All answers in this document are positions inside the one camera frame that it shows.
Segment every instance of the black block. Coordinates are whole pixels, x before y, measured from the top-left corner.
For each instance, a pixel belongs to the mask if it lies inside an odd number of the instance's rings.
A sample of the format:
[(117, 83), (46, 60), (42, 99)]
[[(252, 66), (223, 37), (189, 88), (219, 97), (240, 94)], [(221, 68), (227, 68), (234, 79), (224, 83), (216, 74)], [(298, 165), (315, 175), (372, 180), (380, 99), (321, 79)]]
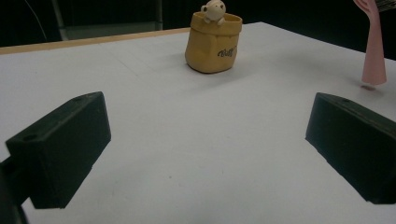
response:
[(366, 200), (396, 203), (396, 123), (338, 96), (317, 93), (306, 140)]
[(111, 134), (105, 98), (74, 98), (6, 141), (12, 160), (25, 167), (35, 208), (65, 208)]

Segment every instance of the table surface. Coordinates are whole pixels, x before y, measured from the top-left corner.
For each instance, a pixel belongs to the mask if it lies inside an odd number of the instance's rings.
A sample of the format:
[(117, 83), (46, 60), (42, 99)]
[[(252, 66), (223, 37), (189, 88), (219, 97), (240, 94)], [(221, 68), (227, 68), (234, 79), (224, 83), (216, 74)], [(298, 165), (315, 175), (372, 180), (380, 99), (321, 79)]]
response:
[(112, 132), (65, 209), (23, 204), (32, 224), (395, 223), (396, 205), (364, 201), (304, 138), (317, 92), (396, 120), (396, 62), (368, 91), (364, 53), (259, 22), (232, 69), (202, 75), (188, 29), (151, 35), (2, 49), (0, 142), (93, 91)]

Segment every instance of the pink plastic object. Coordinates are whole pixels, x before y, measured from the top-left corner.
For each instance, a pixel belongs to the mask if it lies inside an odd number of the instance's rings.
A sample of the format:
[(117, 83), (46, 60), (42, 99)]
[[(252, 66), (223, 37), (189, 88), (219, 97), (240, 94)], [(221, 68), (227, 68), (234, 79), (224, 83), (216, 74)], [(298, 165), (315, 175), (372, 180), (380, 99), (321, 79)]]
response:
[(387, 81), (385, 73), (384, 49), (382, 46), (381, 22), (375, 0), (353, 0), (364, 11), (370, 20), (370, 31), (367, 39), (366, 58), (364, 60), (361, 80), (372, 85)]

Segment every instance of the brown bag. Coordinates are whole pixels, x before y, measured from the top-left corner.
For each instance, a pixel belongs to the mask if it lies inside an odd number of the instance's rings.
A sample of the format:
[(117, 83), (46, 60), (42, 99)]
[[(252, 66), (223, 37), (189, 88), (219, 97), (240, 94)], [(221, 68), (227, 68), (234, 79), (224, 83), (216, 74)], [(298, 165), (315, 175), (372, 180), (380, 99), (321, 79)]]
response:
[(203, 12), (195, 12), (191, 19), (189, 42), (186, 48), (187, 64), (202, 73), (216, 73), (233, 66), (242, 19), (228, 13), (224, 23), (206, 23)]

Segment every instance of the plush toy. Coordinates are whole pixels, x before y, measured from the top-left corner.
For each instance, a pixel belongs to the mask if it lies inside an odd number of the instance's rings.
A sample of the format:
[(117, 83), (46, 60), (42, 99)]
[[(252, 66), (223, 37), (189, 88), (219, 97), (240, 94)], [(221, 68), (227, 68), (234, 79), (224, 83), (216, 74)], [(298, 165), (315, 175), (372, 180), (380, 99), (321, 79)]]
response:
[(216, 21), (218, 25), (224, 23), (225, 5), (220, 0), (210, 0), (206, 5), (201, 7), (201, 11), (205, 13), (205, 22)]

